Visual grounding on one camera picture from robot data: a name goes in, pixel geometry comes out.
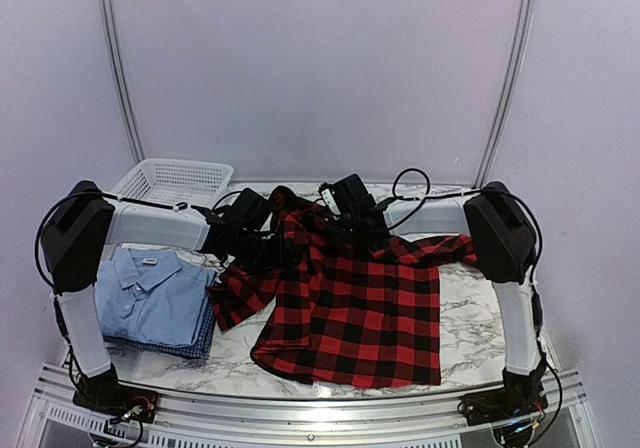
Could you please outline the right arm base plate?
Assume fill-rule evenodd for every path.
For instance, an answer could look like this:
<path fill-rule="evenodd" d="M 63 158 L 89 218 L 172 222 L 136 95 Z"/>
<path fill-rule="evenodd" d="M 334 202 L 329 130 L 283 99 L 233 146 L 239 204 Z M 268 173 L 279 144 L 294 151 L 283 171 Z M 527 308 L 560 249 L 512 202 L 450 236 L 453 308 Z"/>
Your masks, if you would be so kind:
<path fill-rule="evenodd" d="M 544 390 L 535 391 L 526 398 L 519 388 L 497 388 L 463 395 L 457 409 L 469 426 L 477 426 L 541 414 L 547 407 Z"/>

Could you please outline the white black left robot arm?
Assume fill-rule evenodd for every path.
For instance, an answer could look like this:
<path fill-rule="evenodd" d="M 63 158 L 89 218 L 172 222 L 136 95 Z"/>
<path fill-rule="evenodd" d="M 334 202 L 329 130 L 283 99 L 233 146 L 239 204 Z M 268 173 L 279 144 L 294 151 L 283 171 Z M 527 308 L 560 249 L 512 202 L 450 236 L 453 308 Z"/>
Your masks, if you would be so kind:
<path fill-rule="evenodd" d="M 173 205 L 106 193 L 78 182 L 45 214 L 34 242 L 36 268 L 54 295 L 56 322 L 70 346 L 70 379 L 76 405 L 122 414 L 136 401 L 154 404 L 154 391 L 122 385 L 106 350 L 94 301 L 94 285 L 107 245 L 169 246 L 219 260 L 232 257 L 249 268 L 281 269 L 300 258 L 280 232 L 276 205 L 244 189 L 229 206 Z"/>

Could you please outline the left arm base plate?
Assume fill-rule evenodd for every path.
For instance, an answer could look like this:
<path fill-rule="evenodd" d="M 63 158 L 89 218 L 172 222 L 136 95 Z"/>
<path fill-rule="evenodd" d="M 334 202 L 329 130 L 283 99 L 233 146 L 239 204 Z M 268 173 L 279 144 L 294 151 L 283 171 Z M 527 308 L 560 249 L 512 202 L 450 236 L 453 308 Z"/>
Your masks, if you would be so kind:
<path fill-rule="evenodd" d="M 98 413 L 110 415 L 112 418 L 122 417 L 135 407 L 141 407 L 139 414 L 133 414 L 134 420 L 152 423 L 156 416 L 159 394 L 153 390 L 121 384 L 102 384 L 76 391 L 73 403 L 76 406 Z"/>

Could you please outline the red black plaid shirt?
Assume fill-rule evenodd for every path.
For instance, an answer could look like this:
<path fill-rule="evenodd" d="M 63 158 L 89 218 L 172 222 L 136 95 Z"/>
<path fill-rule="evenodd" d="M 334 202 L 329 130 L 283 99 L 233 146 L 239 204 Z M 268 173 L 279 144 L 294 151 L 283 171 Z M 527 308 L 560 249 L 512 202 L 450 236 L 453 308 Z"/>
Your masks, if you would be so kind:
<path fill-rule="evenodd" d="M 227 331 L 273 303 L 250 352 L 271 374 L 358 389 L 439 385 L 439 268 L 474 266 L 471 238 L 338 244 L 318 204 L 285 186 L 269 200 L 279 234 L 299 250 L 300 261 L 284 269 L 232 262 L 207 289 L 218 328 Z"/>

